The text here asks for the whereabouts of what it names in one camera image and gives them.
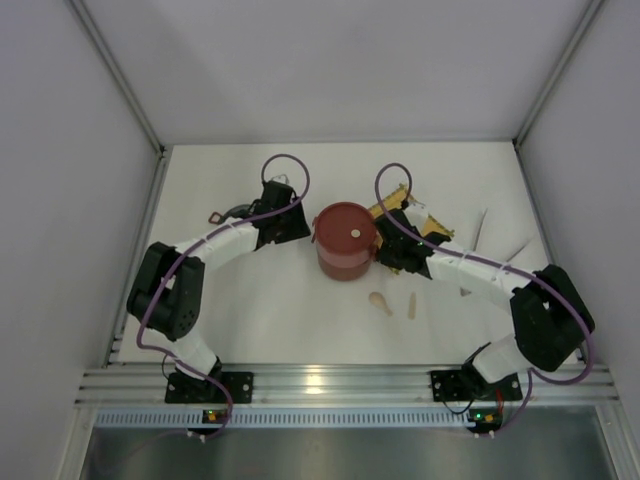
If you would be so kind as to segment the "grey lunch box lid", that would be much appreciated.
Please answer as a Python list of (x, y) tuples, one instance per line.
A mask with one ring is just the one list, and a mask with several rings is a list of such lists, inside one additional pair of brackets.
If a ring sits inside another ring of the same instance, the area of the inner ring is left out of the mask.
[(210, 225), (220, 226), (225, 223), (237, 223), (246, 220), (251, 215), (251, 204), (240, 204), (234, 206), (224, 213), (214, 211), (208, 218)]

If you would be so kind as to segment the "beige spoon head piece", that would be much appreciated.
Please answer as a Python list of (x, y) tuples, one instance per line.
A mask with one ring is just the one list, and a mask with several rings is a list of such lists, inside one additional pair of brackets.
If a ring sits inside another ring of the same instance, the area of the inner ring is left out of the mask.
[(383, 311), (387, 316), (392, 316), (393, 315), (393, 311), (391, 310), (391, 308), (389, 307), (386, 298), (384, 297), (384, 295), (380, 292), (371, 292), (368, 296), (369, 302), (375, 306), (376, 308), (378, 308), (379, 310)]

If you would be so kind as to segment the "beige spoon handle piece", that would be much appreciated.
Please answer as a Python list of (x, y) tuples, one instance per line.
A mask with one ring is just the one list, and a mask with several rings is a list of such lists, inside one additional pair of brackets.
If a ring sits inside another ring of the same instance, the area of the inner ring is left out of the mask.
[(417, 295), (412, 292), (409, 297), (408, 318), (414, 320), (416, 318)]

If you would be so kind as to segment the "pink lunch box tier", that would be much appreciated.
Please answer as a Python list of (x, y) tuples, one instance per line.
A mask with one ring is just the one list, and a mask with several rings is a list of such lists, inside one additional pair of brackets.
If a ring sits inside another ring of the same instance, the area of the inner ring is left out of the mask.
[(327, 275), (357, 278), (368, 269), (377, 236), (368, 209), (352, 202), (334, 203), (314, 218), (312, 226), (312, 242)]

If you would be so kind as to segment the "dark red lid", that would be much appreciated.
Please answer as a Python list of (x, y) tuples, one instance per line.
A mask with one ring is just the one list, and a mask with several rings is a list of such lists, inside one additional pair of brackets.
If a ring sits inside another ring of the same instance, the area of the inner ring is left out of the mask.
[(376, 239), (372, 214), (352, 202), (327, 206), (315, 217), (313, 227), (316, 245), (329, 254), (360, 254), (368, 250)]

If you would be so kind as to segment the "metal tongs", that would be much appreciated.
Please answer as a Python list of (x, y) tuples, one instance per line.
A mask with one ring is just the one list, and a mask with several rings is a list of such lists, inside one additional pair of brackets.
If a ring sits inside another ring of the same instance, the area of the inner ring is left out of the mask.
[(537, 224), (523, 204), (496, 203), (463, 211), (456, 229), (468, 250), (516, 267), (540, 267), (545, 257)]

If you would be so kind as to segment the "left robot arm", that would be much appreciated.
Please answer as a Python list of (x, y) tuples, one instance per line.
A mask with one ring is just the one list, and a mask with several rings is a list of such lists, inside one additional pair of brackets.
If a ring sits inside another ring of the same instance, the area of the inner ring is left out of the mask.
[(206, 273), (264, 246), (311, 235), (302, 197), (276, 180), (262, 186), (252, 203), (213, 213), (214, 231), (176, 245), (151, 244), (131, 287), (126, 309), (140, 323), (137, 346), (172, 358), (188, 378), (219, 381), (220, 359), (198, 327)]

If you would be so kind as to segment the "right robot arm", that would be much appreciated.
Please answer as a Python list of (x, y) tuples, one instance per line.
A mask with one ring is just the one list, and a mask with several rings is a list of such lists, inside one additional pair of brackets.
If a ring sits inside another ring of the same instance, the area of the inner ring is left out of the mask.
[(420, 235), (401, 209), (374, 221), (384, 266), (448, 282), (509, 314), (513, 330), (479, 347), (462, 365), (464, 382), (477, 391), (512, 374), (532, 373), (552, 385), (584, 380), (593, 365), (573, 378), (553, 377), (580, 345), (590, 346), (595, 322), (568, 274), (553, 264), (529, 271), (463, 249), (448, 235)]

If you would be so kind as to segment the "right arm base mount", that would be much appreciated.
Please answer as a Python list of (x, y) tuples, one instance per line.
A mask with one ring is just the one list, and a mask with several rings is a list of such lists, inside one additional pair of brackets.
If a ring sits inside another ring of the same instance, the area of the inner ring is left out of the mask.
[(524, 397), (517, 374), (494, 383), (488, 383), (481, 376), (462, 368), (431, 370), (429, 377), (436, 402), (493, 402), (498, 399), (498, 393), (504, 401), (519, 401)]

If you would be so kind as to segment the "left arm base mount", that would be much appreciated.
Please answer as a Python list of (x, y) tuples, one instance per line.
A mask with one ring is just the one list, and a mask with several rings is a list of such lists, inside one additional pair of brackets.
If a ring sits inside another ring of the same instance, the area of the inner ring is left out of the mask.
[[(222, 371), (218, 378), (218, 382), (230, 394), (234, 404), (252, 402), (253, 380), (252, 372)], [(219, 387), (207, 380), (175, 371), (168, 377), (164, 401), (166, 404), (221, 404), (226, 402), (226, 396)]]

